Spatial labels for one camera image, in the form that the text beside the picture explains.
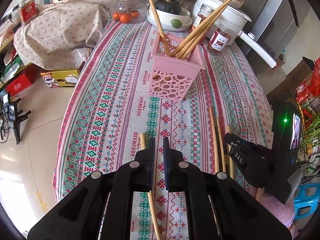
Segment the blue stool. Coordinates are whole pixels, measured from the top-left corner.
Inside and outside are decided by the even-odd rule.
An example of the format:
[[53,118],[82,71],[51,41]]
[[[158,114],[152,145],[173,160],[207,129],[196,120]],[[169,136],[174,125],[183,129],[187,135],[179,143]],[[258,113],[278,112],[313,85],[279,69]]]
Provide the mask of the blue stool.
[[[311,196],[306,196],[306,189],[311,187],[315,187],[316,192]],[[296,216],[294,218],[295,220],[312,215],[318,207],[318,200],[320,198],[320,183],[300,185],[298,188],[300,189],[300,191],[294,198],[294,209],[296,212]],[[298,215],[299,209],[306,207],[310,207],[310,211],[306,214]]]

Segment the white wall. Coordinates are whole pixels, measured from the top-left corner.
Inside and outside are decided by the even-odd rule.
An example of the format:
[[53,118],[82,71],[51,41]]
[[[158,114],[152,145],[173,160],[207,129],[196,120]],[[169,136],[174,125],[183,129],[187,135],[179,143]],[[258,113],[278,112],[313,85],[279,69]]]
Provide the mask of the white wall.
[[320,57],[320,21],[312,8],[285,49],[286,62],[282,66],[285,73],[289,74],[302,60],[302,57],[311,60]]

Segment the wooden chopstick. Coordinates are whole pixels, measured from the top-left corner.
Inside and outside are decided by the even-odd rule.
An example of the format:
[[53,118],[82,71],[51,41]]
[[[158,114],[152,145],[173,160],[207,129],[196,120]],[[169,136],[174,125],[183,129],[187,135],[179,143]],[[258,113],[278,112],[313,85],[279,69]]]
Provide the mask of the wooden chopstick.
[[212,107],[209,107],[210,119],[211,119],[211,129],[212,129],[212,142],[213,142],[213,151],[214,151],[214,172],[217,173],[219,170],[219,153],[218,153],[218,143],[217,143],[217,134],[215,128],[215,122],[213,117]]
[[155,4],[153,3],[153,0],[149,0],[149,3],[150,3],[150,7],[152,9],[152,12],[153,12],[153,16],[155,17],[155,20],[156,20],[156,23],[157,23],[157,27],[159,29],[159,33],[160,33],[160,36],[161,36],[161,39],[162,39],[162,43],[163,43],[163,46],[164,46],[164,51],[165,51],[165,53],[166,53],[166,55],[168,57],[171,57],[169,46],[168,46],[165,34],[163,32],[163,29],[162,29],[162,25],[161,25],[158,13],[156,11]]
[[188,47],[189,41],[183,48],[182,50],[179,52],[179,54],[176,56],[176,58],[178,58],[179,55],[182,55],[180,57],[180,59],[184,60],[189,53],[196,47],[196,45],[199,43],[199,41],[202,39],[202,37],[209,31],[209,29],[211,28],[211,26],[215,23],[215,21],[219,18],[219,16],[223,13],[223,11],[228,7],[228,5],[226,5],[224,8],[222,8],[222,10],[211,20],[211,22],[207,23],[207,25],[205,26],[205,28],[202,28],[202,32],[201,34],[196,38],[196,39],[192,39],[191,41],[193,41],[191,43],[191,45]]
[[181,42],[176,49],[171,53],[171,57],[175,57],[178,52],[194,37],[201,33],[201,29],[210,22],[228,3],[232,0],[226,0],[222,5],[215,9],[203,22],[201,22],[197,28],[195,28],[184,40]]
[[[227,130],[227,133],[231,134],[231,126],[227,126],[226,130]],[[228,153],[229,153],[231,150],[231,145],[227,144],[227,147],[228,147]],[[232,179],[235,179],[235,164],[233,163],[233,160],[231,159],[230,156],[229,156],[229,174]]]
[[220,143],[220,153],[221,153],[221,159],[222,159],[222,171],[227,172],[219,117],[217,117],[217,126],[218,126],[218,135],[219,135],[219,143]]
[[[141,150],[144,150],[147,148],[146,147],[146,138],[145,138],[144,133],[140,134],[140,144],[141,144]],[[156,216],[156,208],[155,208],[153,199],[154,199],[154,197],[153,197],[152,191],[148,192],[148,201],[149,201],[149,206],[150,206],[153,228],[155,229],[157,240],[161,240],[161,232],[159,230],[158,220],[157,220],[157,216]]]

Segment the screw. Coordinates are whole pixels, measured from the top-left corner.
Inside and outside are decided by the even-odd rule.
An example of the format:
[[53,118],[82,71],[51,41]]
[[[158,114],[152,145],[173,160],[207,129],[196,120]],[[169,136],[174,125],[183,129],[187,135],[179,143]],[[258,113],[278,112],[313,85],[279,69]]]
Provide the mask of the screw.
[[179,162],[179,167],[180,168],[187,168],[187,167],[189,167],[189,164],[187,162]]
[[218,179],[226,179],[228,176],[224,172],[218,172],[217,177]]
[[136,161],[133,161],[133,162],[130,162],[129,166],[131,168],[138,168],[140,165],[140,163],[136,162]]
[[98,179],[101,177],[101,172],[99,171],[94,171],[93,173],[91,173],[91,178],[93,179]]

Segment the green knob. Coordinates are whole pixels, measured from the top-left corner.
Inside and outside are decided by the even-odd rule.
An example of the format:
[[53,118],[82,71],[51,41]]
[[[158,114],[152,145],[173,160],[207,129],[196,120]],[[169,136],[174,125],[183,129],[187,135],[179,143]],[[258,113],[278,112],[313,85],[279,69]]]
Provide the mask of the green knob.
[[182,26],[181,21],[178,19],[172,19],[170,22],[171,22],[173,28],[178,29]]

